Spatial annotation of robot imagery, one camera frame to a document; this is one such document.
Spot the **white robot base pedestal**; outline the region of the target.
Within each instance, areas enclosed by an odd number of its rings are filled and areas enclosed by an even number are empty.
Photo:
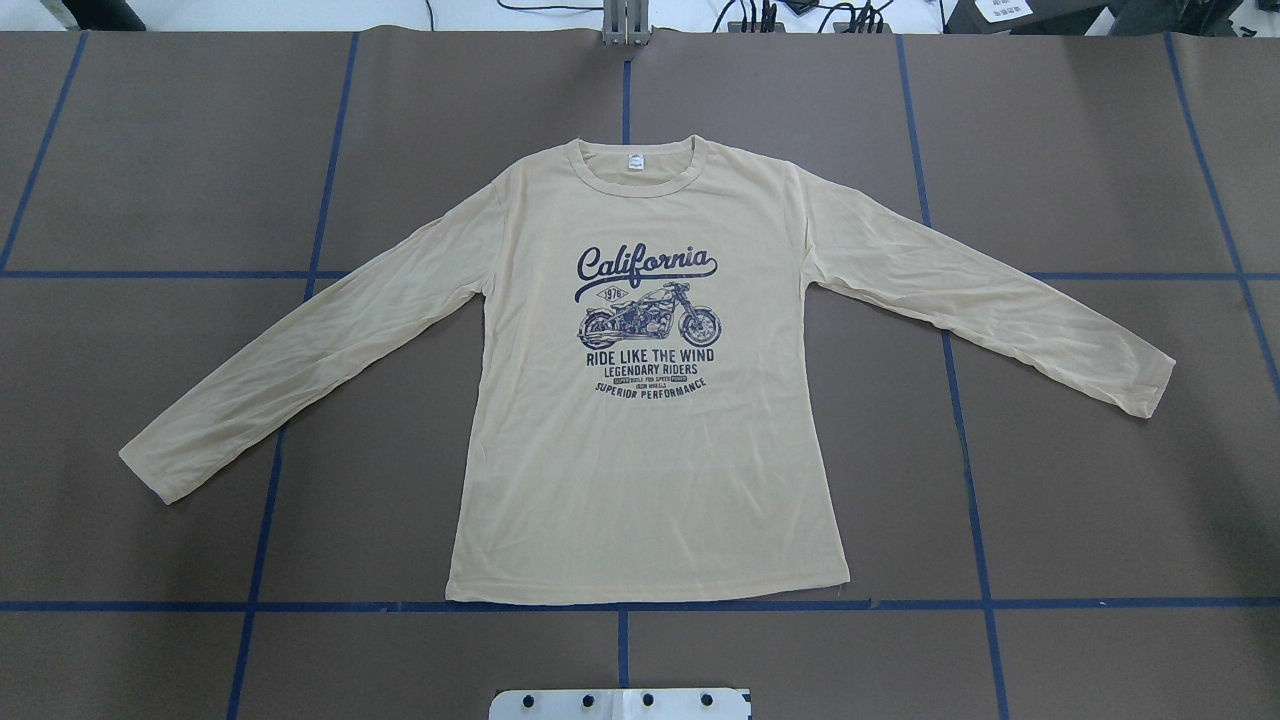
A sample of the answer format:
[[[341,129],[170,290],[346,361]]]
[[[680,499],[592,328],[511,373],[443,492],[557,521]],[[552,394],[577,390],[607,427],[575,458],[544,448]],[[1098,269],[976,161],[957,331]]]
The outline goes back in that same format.
[[[750,692],[710,688],[502,691],[489,719],[751,719]]]

